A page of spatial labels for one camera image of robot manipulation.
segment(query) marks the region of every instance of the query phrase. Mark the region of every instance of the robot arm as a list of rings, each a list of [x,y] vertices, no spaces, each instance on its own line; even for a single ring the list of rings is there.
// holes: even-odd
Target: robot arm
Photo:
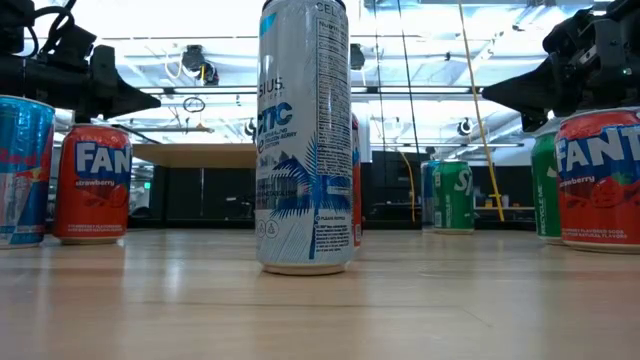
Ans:
[[[549,54],[534,71],[484,89],[482,96],[522,114],[532,132],[551,110],[640,105],[640,1],[617,0],[603,16],[580,10],[543,41]]]
[[[101,114],[108,119],[160,107],[158,99],[122,80],[112,47],[93,48],[96,37],[73,21],[70,10],[74,3],[70,0],[65,8],[34,10],[31,0],[0,0],[0,94],[74,110],[77,122],[88,122]],[[33,35],[35,19],[50,13],[61,15],[38,56],[14,55],[24,49],[24,29]],[[65,17],[67,21],[58,28]]]

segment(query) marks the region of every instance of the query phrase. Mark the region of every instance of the fanta can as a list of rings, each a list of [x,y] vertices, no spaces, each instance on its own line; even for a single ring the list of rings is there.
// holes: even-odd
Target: fanta can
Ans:
[[[130,183],[128,134],[74,125],[62,144],[53,235],[63,244],[117,241],[127,230]]]
[[[640,252],[638,110],[566,119],[555,140],[562,240],[592,251]]]

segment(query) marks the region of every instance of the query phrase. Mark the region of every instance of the wood grain surface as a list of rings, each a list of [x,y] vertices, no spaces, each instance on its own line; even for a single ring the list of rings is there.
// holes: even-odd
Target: wood grain surface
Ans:
[[[365,232],[346,273],[262,273],[248,231],[0,252],[0,359],[638,359],[640,258],[533,233]]]

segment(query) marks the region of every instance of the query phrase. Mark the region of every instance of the soda can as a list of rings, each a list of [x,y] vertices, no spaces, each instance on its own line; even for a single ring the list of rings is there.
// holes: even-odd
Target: soda can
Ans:
[[[564,245],[558,209],[558,175],[555,158],[556,131],[541,134],[531,150],[533,176],[533,202],[535,205],[538,237],[547,244]]]
[[[556,136],[562,240],[580,250],[640,253],[637,109],[588,112]]]
[[[77,124],[62,143],[53,235],[62,244],[110,244],[127,230],[131,144],[108,126]]]
[[[434,228],[440,234],[474,230],[473,175],[466,161],[443,161],[433,170]]]
[[[433,230],[433,170],[440,164],[438,160],[425,161],[420,164],[422,181],[422,231]]]
[[[273,0],[260,22],[257,258],[344,271],[354,253],[349,26],[339,0]]]
[[[0,249],[44,238],[54,118],[49,105],[0,95]]]
[[[362,185],[360,174],[360,136],[358,118],[351,114],[351,152],[353,156],[353,245],[356,249],[362,244]]]

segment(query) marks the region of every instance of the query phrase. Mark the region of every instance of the fluorescent light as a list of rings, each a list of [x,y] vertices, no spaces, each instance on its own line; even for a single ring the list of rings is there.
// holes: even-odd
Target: fluorescent light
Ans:
[[[385,86],[380,88],[380,92],[387,94],[409,93],[409,87],[405,86]],[[411,87],[413,94],[470,94],[471,88],[466,86],[418,86]]]
[[[143,93],[151,94],[151,95],[164,94],[164,90],[162,88],[140,88],[139,90],[142,91]]]
[[[179,87],[174,88],[176,94],[237,94],[256,93],[255,87]]]

